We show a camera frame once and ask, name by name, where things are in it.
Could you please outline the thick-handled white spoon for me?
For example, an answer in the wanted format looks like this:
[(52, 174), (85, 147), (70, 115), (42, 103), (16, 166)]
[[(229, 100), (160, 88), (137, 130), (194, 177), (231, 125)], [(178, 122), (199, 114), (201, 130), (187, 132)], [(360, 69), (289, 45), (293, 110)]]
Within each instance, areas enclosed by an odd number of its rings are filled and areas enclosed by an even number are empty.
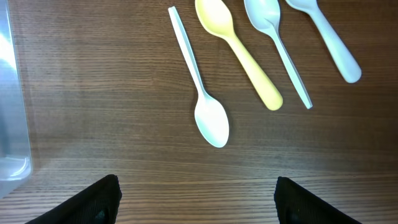
[(286, 0), (286, 2), (290, 7), (311, 17), (342, 77), (348, 83), (357, 82), (362, 75), (361, 68), (318, 7), (317, 0)]

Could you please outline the yellow plastic spoon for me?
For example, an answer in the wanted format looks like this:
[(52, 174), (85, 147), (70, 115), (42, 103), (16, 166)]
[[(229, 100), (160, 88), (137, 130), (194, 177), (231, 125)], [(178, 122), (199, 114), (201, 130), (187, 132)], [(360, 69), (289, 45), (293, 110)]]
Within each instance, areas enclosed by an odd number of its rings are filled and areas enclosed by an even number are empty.
[(237, 37), (226, 4), (222, 0), (195, 0), (195, 10), (205, 30), (229, 44), (265, 106), (278, 110), (283, 104), (282, 95)]

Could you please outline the white spoon bowl down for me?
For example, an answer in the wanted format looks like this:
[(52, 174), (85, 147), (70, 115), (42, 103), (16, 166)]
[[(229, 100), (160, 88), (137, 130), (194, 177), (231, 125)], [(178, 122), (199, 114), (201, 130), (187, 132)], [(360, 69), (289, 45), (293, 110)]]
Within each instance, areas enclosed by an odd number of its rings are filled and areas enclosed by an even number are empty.
[(202, 136), (214, 147), (224, 147), (229, 138), (229, 121), (222, 104), (210, 96), (203, 85), (193, 49), (177, 8), (168, 8), (174, 32), (198, 92), (194, 117)]

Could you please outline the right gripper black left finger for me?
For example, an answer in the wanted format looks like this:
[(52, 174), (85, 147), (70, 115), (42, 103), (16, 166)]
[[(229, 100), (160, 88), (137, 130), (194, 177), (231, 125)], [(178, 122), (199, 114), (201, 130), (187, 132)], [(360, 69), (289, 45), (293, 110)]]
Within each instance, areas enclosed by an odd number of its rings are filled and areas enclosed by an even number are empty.
[(115, 224), (121, 198), (119, 179), (109, 174), (27, 224)]

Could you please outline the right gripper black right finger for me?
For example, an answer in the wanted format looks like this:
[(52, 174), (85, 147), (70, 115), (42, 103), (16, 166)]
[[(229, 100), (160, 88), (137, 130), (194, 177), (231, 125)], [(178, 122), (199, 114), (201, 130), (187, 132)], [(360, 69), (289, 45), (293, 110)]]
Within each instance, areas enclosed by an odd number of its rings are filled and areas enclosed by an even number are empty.
[(287, 177), (277, 179), (274, 202), (280, 224), (360, 224)]

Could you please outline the right clear plastic container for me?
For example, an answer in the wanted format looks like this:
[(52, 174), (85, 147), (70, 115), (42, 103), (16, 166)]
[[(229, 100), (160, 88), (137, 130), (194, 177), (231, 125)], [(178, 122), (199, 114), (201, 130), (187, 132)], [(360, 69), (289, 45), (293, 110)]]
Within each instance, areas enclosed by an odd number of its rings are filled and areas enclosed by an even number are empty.
[(1, 0), (1, 197), (21, 186), (32, 173), (29, 129), (9, 3)]

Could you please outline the thin-handled white spoon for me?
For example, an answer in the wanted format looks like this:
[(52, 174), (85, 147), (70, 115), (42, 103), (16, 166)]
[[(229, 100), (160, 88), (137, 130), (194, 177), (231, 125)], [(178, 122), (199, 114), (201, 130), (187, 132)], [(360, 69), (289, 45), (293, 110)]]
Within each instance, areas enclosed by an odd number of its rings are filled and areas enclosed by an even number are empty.
[(278, 0), (244, 0), (244, 6), (253, 27), (274, 41), (296, 92), (305, 107), (312, 108), (307, 89), (279, 35), (281, 10)]

